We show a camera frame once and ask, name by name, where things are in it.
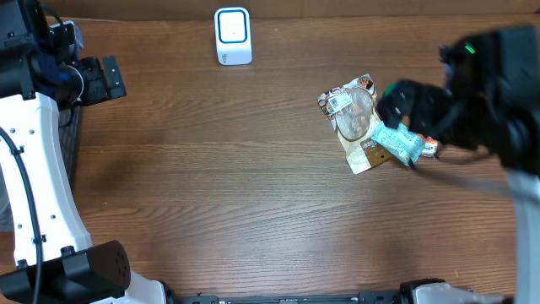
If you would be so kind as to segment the green lid jar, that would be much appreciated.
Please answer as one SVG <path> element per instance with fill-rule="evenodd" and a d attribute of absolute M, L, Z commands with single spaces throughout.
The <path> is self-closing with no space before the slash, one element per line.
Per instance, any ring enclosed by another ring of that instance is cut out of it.
<path fill-rule="evenodd" d="M 397 83 L 392 83 L 392 84 L 389 84 L 384 93 L 383 93 L 383 96 L 388 96 L 388 95 L 391 95 L 393 93 L 393 91 L 396 89 L 397 87 Z"/>

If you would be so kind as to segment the teal tissue pack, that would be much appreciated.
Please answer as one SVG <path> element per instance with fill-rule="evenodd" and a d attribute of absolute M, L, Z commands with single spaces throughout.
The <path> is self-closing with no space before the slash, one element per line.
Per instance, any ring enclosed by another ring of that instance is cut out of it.
<path fill-rule="evenodd" d="M 375 129 L 372 139 L 400 160 L 404 165 L 414 164 L 422 154 L 425 142 L 416 133 L 399 123 L 396 129 L 381 122 Z"/>

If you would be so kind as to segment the beige brown snack pouch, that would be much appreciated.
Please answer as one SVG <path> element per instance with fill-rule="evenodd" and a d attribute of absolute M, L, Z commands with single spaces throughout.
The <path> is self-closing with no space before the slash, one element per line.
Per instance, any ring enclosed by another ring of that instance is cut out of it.
<path fill-rule="evenodd" d="M 392 158 L 373 138 L 381 120 L 376 113 L 377 92 L 369 74 L 322 93 L 317 104 L 329 119 L 354 174 Z"/>

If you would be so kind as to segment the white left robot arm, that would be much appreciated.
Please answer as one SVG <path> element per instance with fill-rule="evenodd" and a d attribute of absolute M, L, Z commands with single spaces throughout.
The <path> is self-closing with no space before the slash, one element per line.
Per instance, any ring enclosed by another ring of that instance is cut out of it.
<path fill-rule="evenodd" d="M 120 242 L 94 245 L 62 158 L 64 110 L 126 95 L 114 57 L 79 56 L 77 26 L 46 19 L 37 1 L 1 4 L 1 171 L 14 223 L 17 268 L 1 292 L 17 303 L 171 303 L 132 271 Z"/>

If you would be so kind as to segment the orange snack packet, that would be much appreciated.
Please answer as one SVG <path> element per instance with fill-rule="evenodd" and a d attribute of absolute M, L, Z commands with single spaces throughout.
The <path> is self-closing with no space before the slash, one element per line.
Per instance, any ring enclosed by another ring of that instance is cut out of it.
<path fill-rule="evenodd" d="M 424 141 L 424 148 L 421 155 L 425 157 L 433 157 L 437 153 L 439 142 L 431 137 L 425 137 L 423 135 L 419 135 L 419 137 Z"/>

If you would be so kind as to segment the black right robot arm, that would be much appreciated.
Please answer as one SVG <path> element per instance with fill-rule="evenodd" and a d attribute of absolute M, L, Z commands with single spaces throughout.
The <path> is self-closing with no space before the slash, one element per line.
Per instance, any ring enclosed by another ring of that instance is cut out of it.
<path fill-rule="evenodd" d="M 516 218 L 516 293 L 483 296 L 440 279 L 401 284 L 395 303 L 539 301 L 539 41 L 531 24 L 461 38 L 440 49 L 444 87 L 401 79 L 377 104 L 381 120 L 462 149 L 499 157 Z"/>

